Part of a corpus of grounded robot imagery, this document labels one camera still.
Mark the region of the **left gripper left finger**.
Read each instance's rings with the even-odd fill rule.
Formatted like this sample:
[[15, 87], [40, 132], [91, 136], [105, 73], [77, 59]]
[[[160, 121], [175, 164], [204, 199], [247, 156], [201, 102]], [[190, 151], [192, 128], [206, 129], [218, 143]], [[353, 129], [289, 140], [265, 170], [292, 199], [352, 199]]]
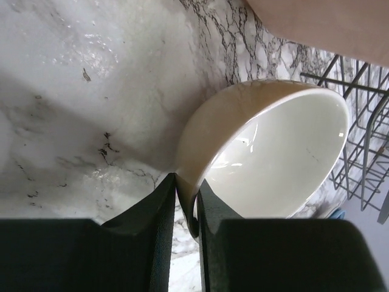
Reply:
[[176, 180], [104, 224], [1, 220], [2, 291], [167, 291]]

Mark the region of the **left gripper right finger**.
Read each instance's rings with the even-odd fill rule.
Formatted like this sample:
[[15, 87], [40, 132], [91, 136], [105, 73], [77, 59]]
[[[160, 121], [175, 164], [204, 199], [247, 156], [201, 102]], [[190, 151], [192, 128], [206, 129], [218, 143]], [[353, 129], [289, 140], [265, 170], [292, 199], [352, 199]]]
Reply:
[[339, 219], [245, 219], [204, 182], [203, 291], [386, 291], [360, 231]]

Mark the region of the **white ceramic bowl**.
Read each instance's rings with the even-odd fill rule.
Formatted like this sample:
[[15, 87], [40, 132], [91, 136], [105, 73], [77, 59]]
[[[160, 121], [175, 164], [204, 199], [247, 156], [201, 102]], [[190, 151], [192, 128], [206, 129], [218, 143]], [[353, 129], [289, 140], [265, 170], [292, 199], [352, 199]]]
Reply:
[[331, 173], [350, 113], [337, 92], [292, 80], [232, 85], [189, 118], [176, 150], [177, 194], [192, 237], [199, 189], [244, 218], [294, 216]]

